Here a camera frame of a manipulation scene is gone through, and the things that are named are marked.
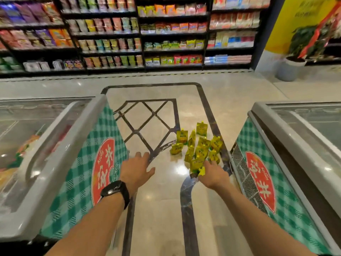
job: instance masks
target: pile of yellow packages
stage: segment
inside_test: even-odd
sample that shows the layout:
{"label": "pile of yellow packages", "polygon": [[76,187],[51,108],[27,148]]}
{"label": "pile of yellow packages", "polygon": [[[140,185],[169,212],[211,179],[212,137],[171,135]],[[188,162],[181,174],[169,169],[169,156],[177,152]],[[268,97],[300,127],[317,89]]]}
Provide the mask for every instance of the pile of yellow packages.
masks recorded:
{"label": "pile of yellow packages", "polygon": [[[199,135],[198,145],[195,147],[196,135]],[[219,164],[218,153],[223,145],[220,137],[213,136],[212,140],[207,139],[207,124],[203,121],[197,123],[196,131],[192,131],[188,138],[188,131],[181,129],[176,133],[176,144],[172,145],[170,153],[177,155],[182,152],[183,146],[187,145],[188,150],[185,155],[185,162],[190,164],[191,173],[205,175],[204,161],[208,157],[209,161],[216,161]]]}

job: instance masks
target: green checkered pattern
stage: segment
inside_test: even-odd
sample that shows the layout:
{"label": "green checkered pattern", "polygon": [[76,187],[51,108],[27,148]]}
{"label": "green checkered pattern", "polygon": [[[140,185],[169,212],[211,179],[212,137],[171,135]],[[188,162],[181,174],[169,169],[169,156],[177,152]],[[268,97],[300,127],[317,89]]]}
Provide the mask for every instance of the green checkered pattern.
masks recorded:
{"label": "green checkered pattern", "polygon": [[271,175],[276,192],[276,212],[275,214],[272,213],[265,205],[268,215],[313,253],[330,254],[326,241],[249,118],[246,120],[236,142],[244,159],[246,158],[246,151],[254,152],[262,159]]}
{"label": "green checkered pattern", "polygon": [[61,239],[93,207],[92,167],[100,145],[108,137],[115,139],[115,162],[109,172],[109,180],[113,182],[120,176],[122,162],[127,159],[127,148],[113,117],[113,111],[107,104],[72,164],[59,194],[54,199],[40,230],[41,235]]}

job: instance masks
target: shiny floor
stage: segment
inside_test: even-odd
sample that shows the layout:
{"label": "shiny floor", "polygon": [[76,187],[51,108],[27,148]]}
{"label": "shiny floor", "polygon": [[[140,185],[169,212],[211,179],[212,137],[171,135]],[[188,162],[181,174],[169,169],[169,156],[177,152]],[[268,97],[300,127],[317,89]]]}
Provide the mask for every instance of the shiny floor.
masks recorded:
{"label": "shiny floor", "polygon": [[[158,149],[176,139],[174,133],[164,139],[165,135],[177,124],[177,118],[180,127],[189,131],[195,128],[197,122],[207,123],[209,109],[226,147],[230,149],[245,122],[247,111],[256,101],[340,100],[339,67],[310,67],[306,70],[303,77],[290,83],[248,71],[6,79],[0,85],[0,98],[93,96],[109,85],[144,84],[143,87],[113,88],[107,93],[113,110],[131,101],[121,108],[124,112],[136,103],[125,116],[134,129],[139,129],[143,139],[137,134],[131,135],[130,128],[122,118],[117,120],[131,154],[157,151],[150,165],[156,167],[155,176],[139,189],[135,200],[130,255],[183,256],[186,254],[180,189],[189,175],[188,165],[183,160],[186,150],[182,151],[182,155],[171,156],[169,148]],[[208,106],[202,102],[196,85],[146,86],[175,82],[200,84]],[[208,138],[211,137],[212,130],[209,127]],[[201,256],[252,255],[230,212],[214,192],[196,183],[192,190],[192,204]],[[126,214],[120,220],[108,255],[122,255],[125,217]]]}

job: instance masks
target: yellow wall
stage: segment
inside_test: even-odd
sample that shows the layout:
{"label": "yellow wall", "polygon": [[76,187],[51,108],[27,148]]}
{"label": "yellow wall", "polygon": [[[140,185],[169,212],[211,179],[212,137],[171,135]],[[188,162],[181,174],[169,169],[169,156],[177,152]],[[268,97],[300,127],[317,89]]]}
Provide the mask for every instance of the yellow wall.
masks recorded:
{"label": "yellow wall", "polygon": [[287,54],[293,31],[317,25],[334,7],[335,0],[285,0],[265,50]]}

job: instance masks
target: forearm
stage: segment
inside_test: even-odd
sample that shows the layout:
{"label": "forearm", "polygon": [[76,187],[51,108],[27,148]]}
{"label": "forearm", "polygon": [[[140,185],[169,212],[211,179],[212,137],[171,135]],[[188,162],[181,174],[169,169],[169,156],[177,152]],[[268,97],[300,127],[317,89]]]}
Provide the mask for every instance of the forearm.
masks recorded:
{"label": "forearm", "polygon": [[236,220],[254,256],[315,255],[282,230],[231,184],[220,185],[215,190]]}
{"label": "forearm", "polygon": [[103,198],[46,256],[104,256],[123,209],[121,193]]}

